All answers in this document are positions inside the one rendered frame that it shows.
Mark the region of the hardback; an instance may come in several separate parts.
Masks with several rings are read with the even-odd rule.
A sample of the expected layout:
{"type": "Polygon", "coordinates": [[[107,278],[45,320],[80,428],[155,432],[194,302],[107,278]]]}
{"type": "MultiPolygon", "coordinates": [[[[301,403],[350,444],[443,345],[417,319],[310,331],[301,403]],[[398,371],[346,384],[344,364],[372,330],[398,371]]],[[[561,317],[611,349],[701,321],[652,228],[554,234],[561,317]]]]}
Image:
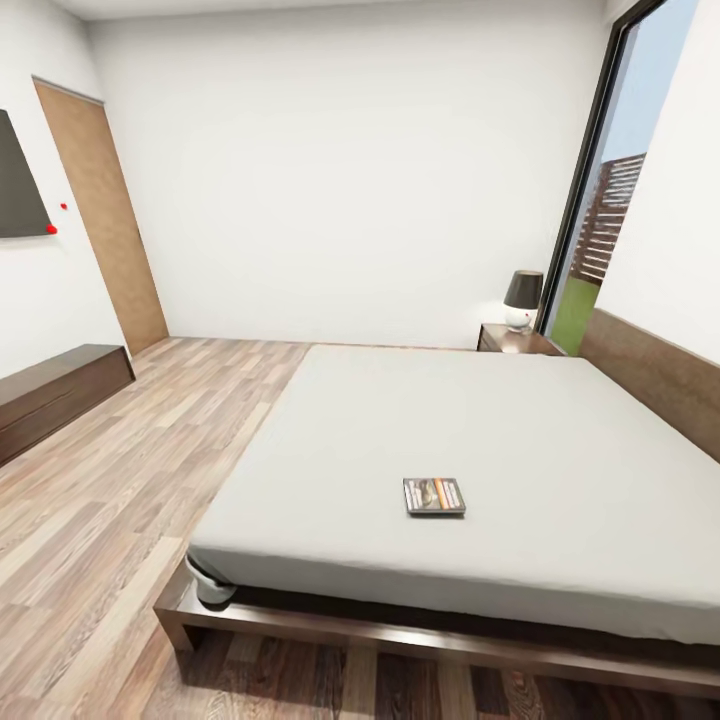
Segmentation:
{"type": "Polygon", "coordinates": [[[409,513],[465,513],[465,501],[454,478],[405,478],[409,513]]]}

